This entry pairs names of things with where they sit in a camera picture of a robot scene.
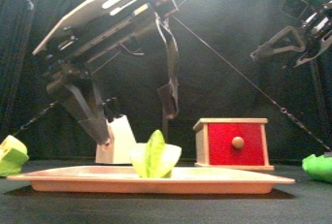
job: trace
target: green vegetable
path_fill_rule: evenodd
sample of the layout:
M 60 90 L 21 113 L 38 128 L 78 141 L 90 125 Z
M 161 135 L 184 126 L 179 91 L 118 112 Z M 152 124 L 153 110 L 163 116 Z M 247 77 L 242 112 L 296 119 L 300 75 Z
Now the green vegetable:
M 132 150 L 133 166 L 141 177 L 171 177 L 183 154 L 183 149 L 165 143 L 160 130 L 156 130 L 147 144 L 137 144 Z
M 332 182 L 332 157 L 314 154 L 303 161 L 303 168 L 313 179 Z
M 27 160 L 26 145 L 10 135 L 0 144 L 0 176 L 19 174 Z

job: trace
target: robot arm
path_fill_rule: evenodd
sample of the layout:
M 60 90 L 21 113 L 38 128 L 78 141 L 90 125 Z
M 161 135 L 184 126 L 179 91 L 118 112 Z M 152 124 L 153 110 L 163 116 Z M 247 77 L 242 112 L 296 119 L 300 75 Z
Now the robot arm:
M 98 143 L 108 150 L 113 130 L 92 63 L 112 57 L 136 40 L 159 76 L 159 95 L 169 119 L 179 114 L 179 48 L 167 18 L 179 10 L 175 0 L 86 0 L 62 18 L 34 51 L 50 79 L 50 95 L 60 100 Z M 98 159 L 112 163 L 104 155 Z
M 321 6 L 317 6 L 314 0 L 279 2 L 280 10 L 303 24 L 300 27 L 286 27 L 251 56 L 262 60 L 292 52 L 295 66 L 300 66 L 317 59 L 332 45 L 332 1 Z

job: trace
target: plastic tray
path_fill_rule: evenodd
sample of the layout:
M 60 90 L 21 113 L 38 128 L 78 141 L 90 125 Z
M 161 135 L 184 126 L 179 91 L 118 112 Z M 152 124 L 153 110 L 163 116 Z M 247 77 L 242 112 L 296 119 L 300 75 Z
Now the plastic tray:
M 177 167 L 172 178 L 140 178 L 133 167 L 78 166 L 38 171 L 29 180 L 38 191 L 161 194 L 267 194 L 295 179 L 226 168 Z

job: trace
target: red panel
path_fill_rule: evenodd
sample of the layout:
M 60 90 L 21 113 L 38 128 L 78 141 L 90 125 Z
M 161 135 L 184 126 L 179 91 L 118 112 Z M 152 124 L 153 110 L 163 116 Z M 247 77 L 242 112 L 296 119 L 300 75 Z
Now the red panel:
M 266 165 L 262 124 L 209 123 L 208 137 L 211 165 Z M 235 137 L 244 139 L 242 149 L 232 146 Z

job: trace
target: black backdrop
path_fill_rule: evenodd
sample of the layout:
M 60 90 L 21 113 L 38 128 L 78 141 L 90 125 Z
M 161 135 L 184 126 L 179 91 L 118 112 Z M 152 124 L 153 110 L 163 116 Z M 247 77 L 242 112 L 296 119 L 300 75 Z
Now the black backdrop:
M 14 134 L 53 102 L 31 52 L 66 14 L 69 3 L 31 1 L 34 10 L 26 0 L 2 0 L 2 138 Z M 250 54 L 258 46 L 286 25 L 299 24 L 278 10 L 276 0 L 176 2 L 180 12 L 169 21 L 181 53 L 181 113 L 169 123 L 169 143 L 184 148 L 183 158 L 195 160 L 192 127 L 201 117 L 267 118 L 271 160 L 302 160 L 313 153 L 321 154 L 321 143 L 271 99 L 332 145 L 331 52 L 296 69 L 284 68 L 280 60 L 255 62 Z M 104 97 L 120 98 L 137 140 L 147 142 L 161 128 L 161 106 L 145 61 L 121 55 L 98 70 L 96 78 Z M 96 142 L 62 106 L 49 110 L 18 137 L 33 158 L 96 156 Z

